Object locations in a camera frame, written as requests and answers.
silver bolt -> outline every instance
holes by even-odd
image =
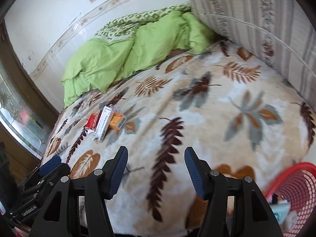
[[[211,170],[211,175],[212,176],[219,176],[219,172],[217,170]]]
[[[252,178],[250,176],[245,176],[245,181],[247,183],[251,183],[252,182]]]
[[[96,169],[96,170],[94,171],[94,174],[95,174],[95,175],[101,175],[102,173],[103,173],[102,169]]]
[[[66,183],[69,180],[69,177],[68,176],[63,176],[60,180],[61,180],[62,183]]]

leaf-patterned bedspread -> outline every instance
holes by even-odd
[[[126,123],[108,130],[102,143],[92,141],[85,124],[110,104]],[[187,146],[212,168],[236,178],[250,175],[264,190],[308,152],[313,121],[314,113],[281,75],[221,41],[210,52],[183,53],[134,74],[106,94],[82,95],[61,115],[43,161],[60,156],[72,168],[71,178],[80,178],[126,146],[121,186],[106,202],[114,232],[183,236],[199,226],[206,206],[184,164]],[[85,224],[83,199],[80,204]]]

red plastic basket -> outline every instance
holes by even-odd
[[[266,199],[276,192],[290,202],[290,211],[297,213],[296,225],[290,232],[283,233],[285,237],[295,237],[316,205],[316,166],[302,162],[288,168],[272,183]]]

light blue package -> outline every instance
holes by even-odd
[[[291,204],[289,203],[273,204],[273,205],[270,205],[270,207],[278,223],[282,224],[290,212]]]

wooden door frame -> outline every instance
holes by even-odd
[[[53,128],[57,122],[59,113],[39,91],[21,65],[10,42],[4,21],[0,24],[0,61],[27,105],[43,122]]]

